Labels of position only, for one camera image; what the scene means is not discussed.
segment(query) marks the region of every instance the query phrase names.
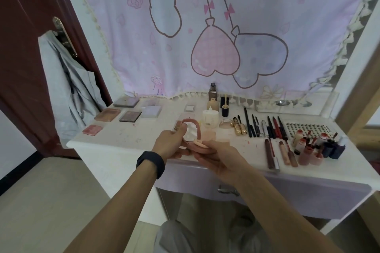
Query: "foundation pump bottle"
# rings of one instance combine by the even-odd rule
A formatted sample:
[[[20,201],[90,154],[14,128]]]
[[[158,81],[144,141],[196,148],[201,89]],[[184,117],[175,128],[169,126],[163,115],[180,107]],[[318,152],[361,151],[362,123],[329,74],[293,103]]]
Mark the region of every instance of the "foundation pump bottle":
[[[211,98],[215,98],[215,101],[218,101],[218,92],[216,91],[216,85],[215,82],[211,83],[210,90],[209,90],[209,101]]]

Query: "gray pants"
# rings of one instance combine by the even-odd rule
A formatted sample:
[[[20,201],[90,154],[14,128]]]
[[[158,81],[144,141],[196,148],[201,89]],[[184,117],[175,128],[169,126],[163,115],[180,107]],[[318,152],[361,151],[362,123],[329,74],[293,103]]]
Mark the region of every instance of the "gray pants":
[[[197,239],[182,223],[166,221],[159,229],[153,253],[198,253]],[[230,253],[270,253],[269,240],[258,222],[238,220],[230,229]]]

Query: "tiled floor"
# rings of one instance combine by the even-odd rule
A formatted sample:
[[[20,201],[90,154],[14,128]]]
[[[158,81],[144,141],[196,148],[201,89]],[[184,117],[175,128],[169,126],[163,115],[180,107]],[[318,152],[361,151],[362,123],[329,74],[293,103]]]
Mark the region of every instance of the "tiled floor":
[[[109,198],[82,161],[43,159],[0,196],[0,251],[62,252]],[[228,225],[240,208],[184,194],[178,220],[204,252],[227,251]],[[159,227],[138,222],[125,252],[151,253]],[[346,253],[379,252],[354,212],[329,236]]]

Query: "white tabletop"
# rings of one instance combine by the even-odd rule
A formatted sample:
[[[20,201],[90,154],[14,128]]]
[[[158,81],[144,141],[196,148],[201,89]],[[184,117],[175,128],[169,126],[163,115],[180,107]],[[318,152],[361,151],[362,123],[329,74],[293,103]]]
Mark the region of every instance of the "white tabletop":
[[[102,149],[112,146],[113,149],[125,149],[126,152],[135,153],[151,150],[161,131],[173,129],[180,114],[184,113],[183,110],[187,104],[196,104],[194,114],[195,118],[200,121],[202,119],[202,111],[206,109],[207,101],[206,96],[177,100],[160,98],[159,105],[162,106],[162,111],[158,118],[144,119],[140,117],[135,123],[120,122],[119,119],[124,112],[128,110],[139,111],[142,102],[139,102],[135,108],[120,108],[122,112],[113,121],[109,123],[93,122],[93,124],[103,127],[102,131],[96,136],[79,133],[68,145],[74,148],[78,146],[91,146],[92,148],[99,147]],[[238,114],[242,122],[246,123],[243,107],[231,104],[228,118],[232,119],[233,117],[237,117]],[[251,123],[251,114],[257,116],[259,122],[261,122],[262,119],[266,120],[268,115],[256,112],[253,109],[248,109],[249,121]],[[221,110],[219,115],[219,121],[224,119],[224,117],[221,116]],[[339,135],[343,134],[335,122],[319,116],[298,114],[279,114],[279,116],[284,124],[286,122],[325,124],[331,131],[338,132]],[[269,171],[265,157],[264,137],[250,138],[248,135],[236,136],[233,128],[221,129],[217,127],[213,130],[216,131],[217,139],[229,138],[230,144],[239,150],[240,154],[249,164],[257,169]],[[375,190],[380,190],[380,176],[350,141],[346,145],[346,150],[338,160],[325,158],[320,166],[308,165],[298,166],[297,168],[284,165],[278,147],[278,142],[281,140],[277,138],[272,141],[275,155],[280,164],[281,173],[365,183],[369,184]],[[196,162],[192,156],[183,156],[182,158]],[[104,157],[104,162],[107,162],[107,156]]]

